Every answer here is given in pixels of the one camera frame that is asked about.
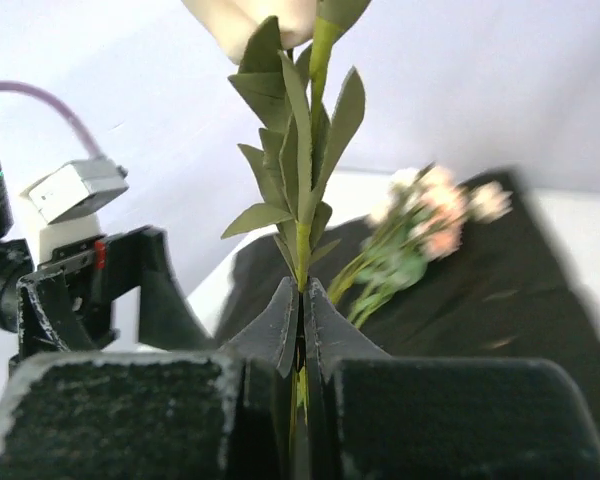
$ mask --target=white wall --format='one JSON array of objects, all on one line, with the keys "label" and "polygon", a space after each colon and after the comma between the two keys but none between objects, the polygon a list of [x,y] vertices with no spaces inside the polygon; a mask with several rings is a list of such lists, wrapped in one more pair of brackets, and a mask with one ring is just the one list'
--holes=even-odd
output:
[{"label": "white wall", "polygon": [[[374,0],[337,48],[329,104],[353,64],[368,114],[343,166],[435,157],[465,176],[517,163],[536,185],[600,191],[600,0]],[[233,71],[178,0],[0,1],[0,79],[59,95],[130,169],[103,224],[167,228],[185,291],[257,198],[235,143],[255,141],[258,124]],[[46,106],[0,95],[12,192],[82,155]]]}]

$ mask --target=black plastic bracket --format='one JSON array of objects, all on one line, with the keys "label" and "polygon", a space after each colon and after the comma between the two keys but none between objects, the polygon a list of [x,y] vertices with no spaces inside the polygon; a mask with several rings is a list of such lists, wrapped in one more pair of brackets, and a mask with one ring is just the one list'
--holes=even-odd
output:
[{"label": "black plastic bracket", "polygon": [[171,273],[163,230],[147,226],[54,251],[18,282],[19,351],[101,350],[118,337],[113,302],[140,287],[138,341],[163,350],[214,347]]}]

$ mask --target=cable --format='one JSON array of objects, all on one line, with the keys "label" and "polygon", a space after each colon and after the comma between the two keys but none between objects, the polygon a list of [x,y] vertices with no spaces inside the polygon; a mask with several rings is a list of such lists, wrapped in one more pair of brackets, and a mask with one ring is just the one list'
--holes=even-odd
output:
[{"label": "cable", "polygon": [[51,93],[22,82],[12,81],[0,81],[0,92],[13,92],[27,95],[29,97],[36,98],[49,105],[56,112],[58,112],[62,118],[64,118],[74,133],[80,140],[80,143],[85,148],[89,157],[98,158],[104,157],[104,153],[96,143],[95,139],[87,129],[87,127],[80,121],[75,113],[59,98],[53,96]]}]

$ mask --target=black cloth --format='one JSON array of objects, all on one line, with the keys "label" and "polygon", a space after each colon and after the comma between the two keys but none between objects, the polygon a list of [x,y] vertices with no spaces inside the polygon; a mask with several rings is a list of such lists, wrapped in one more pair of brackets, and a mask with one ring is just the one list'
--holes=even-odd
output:
[{"label": "black cloth", "polygon": [[[600,431],[600,329],[587,295],[566,278],[513,172],[492,171],[465,185],[490,181],[513,192],[513,211],[491,224],[468,223],[461,249],[430,264],[422,281],[374,313],[362,332],[394,356],[552,360],[580,386]],[[324,243],[341,243],[311,275],[326,288],[368,235],[362,220],[327,231]],[[228,340],[264,310],[286,275],[271,236],[241,250],[217,338]],[[359,292],[354,287],[338,305],[343,315]]]}]

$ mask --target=artificial flower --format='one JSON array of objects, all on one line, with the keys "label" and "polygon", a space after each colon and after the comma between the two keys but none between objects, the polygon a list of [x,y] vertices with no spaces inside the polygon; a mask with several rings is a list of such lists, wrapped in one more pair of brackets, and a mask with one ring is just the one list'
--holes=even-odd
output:
[{"label": "artificial flower", "polygon": [[461,228],[449,225],[425,237],[421,245],[422,253],[429,261],[448,257],[460,248]]},{"label": "artificial flower", "polygon": [[471,192],[471,213],[476,221],[493,222],[511,211],[511,192],[498,182],[487,183]]},{"label": "artificial flower", "polygon": [[454,185],[435,185],[424,191],[420,201],[423,206],[443,215],[449,222],[459,221],[467,212],[463,191]]},{"label": "artificial flower", "polygon": [[424,187],[451,186],[453,184],[453,174],[448,168],[434,165],[419,180]]},{"label": "artificial flower", "polygon": [[391,209],[394,207],[394,200],[391,196],[385,195],[382,200],[376,203],[369,215],[367,215],[366,223],[372,228],[381,225],[389,216]]},{"label": "artificial flower", "polygon": [[[453,183],[449,170],[435,165],[415,176],[410,170],[396,172],[387,199],[367,217],[374,231],[362,242],[360,254],[334,278],[329,298],[337,305],[354,283],[365,284],[348,316],[360,328],[395,293],[420,281],[429,262],[460,248],[470,215],[490,222],[511,211],[510,195],[497,182],[469,192]],[[379,228],[384,225],[390,228]]]},{"label": "artificial flower", "polygon": [[267,17],[278,17],[285,50],[311,39],[316,0],[182,0],[187,9],[213,35],[236,65],[249,38]]},{"label": "artificial flower", "polygon": [[413,186],[418,177],[417,168],[403,168],[391,175],[389,179],[389,191],[396,194],[405,193]]}]

